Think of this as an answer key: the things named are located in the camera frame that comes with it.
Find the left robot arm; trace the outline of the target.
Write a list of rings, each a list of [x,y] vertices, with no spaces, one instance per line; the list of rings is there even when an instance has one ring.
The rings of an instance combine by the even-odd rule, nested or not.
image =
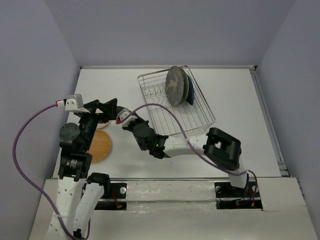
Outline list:
[[[98,124],[117,118],[118,100],[83,103],[79,94],[56,101],[57,107],[79,117],[59,130],[60,162],[57,197],[46,240],[84,240],[89,236],[90,219],[100,198],[110,194],[107,174],[89,175],[92,155],[89,150]]]

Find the black round plate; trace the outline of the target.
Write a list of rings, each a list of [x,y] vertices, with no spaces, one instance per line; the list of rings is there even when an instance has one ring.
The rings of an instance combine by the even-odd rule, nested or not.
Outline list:
[[[116,107],[116,113],[117,113],[117,117],[121,118],[121,115],[125,114],[125,116],[127,116],[131,111],[123,106],[117,106]]]

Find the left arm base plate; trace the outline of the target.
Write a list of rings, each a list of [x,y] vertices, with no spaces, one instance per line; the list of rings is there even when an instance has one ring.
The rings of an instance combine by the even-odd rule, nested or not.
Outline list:
[[[124,211],[127,209],[127,183],[112,182],[110,190],[96,204],[96,211]]]

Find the teal flower plate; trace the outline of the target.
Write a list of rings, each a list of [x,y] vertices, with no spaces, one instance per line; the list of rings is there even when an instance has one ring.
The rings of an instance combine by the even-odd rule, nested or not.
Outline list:
[[[182,75],[184,80],[183,101],[186,102],[189,95],[189,78],[187,73],[183,69],[182,69]]]

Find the grey deer plate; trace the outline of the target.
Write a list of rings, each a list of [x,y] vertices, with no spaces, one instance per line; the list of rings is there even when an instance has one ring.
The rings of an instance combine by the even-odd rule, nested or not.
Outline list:
[[[184,103],[184,77],[182,68],[172,66],[166,75],[165,94],[171,106]]]

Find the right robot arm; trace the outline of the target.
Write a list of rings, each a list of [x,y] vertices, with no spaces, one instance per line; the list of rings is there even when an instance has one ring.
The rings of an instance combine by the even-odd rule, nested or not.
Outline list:
[[[160,135],[149,126],[149,122],[137,117],[119,117],[117,123],[133,134],[142,151],[157,159],[196,155],[209,165],[228,174],[230,190],[242,196],[249,189],[248,173],[241,160],[241,142],[226,132],[213,127],[207,134],[187,136],[182,125],[180,136]]]

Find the dark blue patterned plate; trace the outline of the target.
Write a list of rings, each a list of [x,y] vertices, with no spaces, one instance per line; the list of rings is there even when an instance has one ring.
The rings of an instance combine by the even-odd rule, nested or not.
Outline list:
[[[192,79],[189,75],[187,75],[187,79],[188,79],[189,88],[188,88],[188,95],[186,98],[186,102],[192,106],[195,101],[195,90],[194,90]]]

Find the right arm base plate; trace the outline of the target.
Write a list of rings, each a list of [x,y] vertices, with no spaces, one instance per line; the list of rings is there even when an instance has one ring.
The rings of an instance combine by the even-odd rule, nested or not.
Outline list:
[[[215,182],[214,190],[218,210],[263,209],[258,185],[253,181],[244,189],[226,181]]]

